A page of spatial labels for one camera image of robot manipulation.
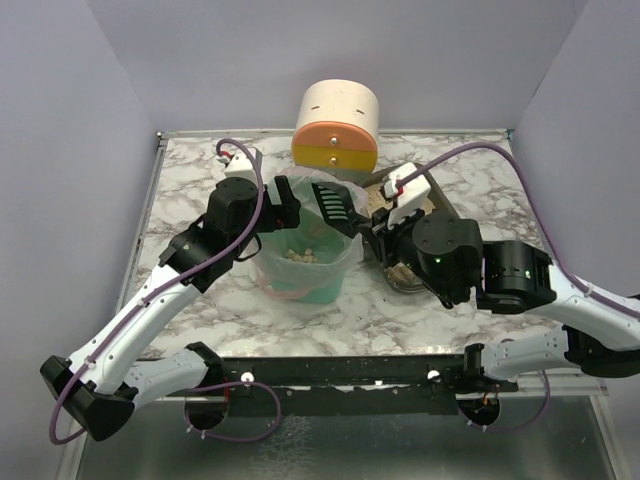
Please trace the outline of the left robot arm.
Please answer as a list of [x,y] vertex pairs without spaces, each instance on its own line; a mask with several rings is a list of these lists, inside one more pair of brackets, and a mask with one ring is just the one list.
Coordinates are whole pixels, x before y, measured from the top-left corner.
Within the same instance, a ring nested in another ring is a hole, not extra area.
[[159,361],[144,363],[140,356],[175,316],[246,260],[251,241],[297,227],[300,207],[284,176],[270,187],[240,177],[219,182],[206,212],[171,239],[122,310],[73,354],[43,363],[40,374],[56,399],[54,411],[66,411],[82,432],[103,441],[156,399],[222,386],[223,361],[202,342]]

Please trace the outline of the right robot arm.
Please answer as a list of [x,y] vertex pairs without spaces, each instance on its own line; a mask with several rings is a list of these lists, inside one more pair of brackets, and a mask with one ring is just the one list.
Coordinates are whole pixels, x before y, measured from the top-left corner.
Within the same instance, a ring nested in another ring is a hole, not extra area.
[[402,263],[451,309],[475,301],[498,315],[557,322],[538,336],[469,345],[460,376],[473,388],[522,373],[575,367],[600,378],[639,372],[639,303],[597,288],[581,291],[548,254],[522,241],[483,241],[479,225],[445,212],[417,212],[389,227],[379,210],[356,228],[383,266]]

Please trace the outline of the dark litter box tray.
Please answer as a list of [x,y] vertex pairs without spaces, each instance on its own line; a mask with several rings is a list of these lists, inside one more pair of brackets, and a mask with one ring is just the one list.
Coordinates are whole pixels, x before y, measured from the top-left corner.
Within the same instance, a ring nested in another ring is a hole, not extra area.
[[[388,173],[394,170],[394,167],[374,172],[367,175],[364,179],[357,182],[367,193],[369,203],[367,206],[367,216],[371,216],[380,208],[387,208],[385,200],[379,194],[379,188],[383,184]],[[447,214],[460,218],[460,215],[448,200],[435,178],[429,173],[425,173],[428,184],[431,187],[422,209],[426,215],[433,212],[446,212]],[[399,254],[398,262],[394,266],[383,266],[382,271],[384,279],[389,287],[400,294],[418,294],[421,292],[429,292],[424,285],[422,278],[415,273],[415,270],[421,270],[420,251],[415,249],[412,232],[413,225],[410,225],[404,235],[397,238],[394,244],[395,252]]]

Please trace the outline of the black slotted litter scoop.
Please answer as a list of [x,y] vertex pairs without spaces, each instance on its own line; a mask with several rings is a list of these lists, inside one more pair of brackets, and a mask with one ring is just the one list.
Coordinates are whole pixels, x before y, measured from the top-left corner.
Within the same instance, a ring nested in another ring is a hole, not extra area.
[[370,227],[369,219],[356,210],[347,187],[334,182],[313,182],[311,187],[328,226],[351,239]]

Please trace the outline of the clumped litter lump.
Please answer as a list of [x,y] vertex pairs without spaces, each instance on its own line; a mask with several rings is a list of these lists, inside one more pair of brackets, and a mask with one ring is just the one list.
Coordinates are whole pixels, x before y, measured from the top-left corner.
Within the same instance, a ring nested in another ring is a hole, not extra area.
[[301,251],[288,249],[285,253],[285,258],[292,262],[314,264],[318,262],[314,251],[311,248],[306,248]]

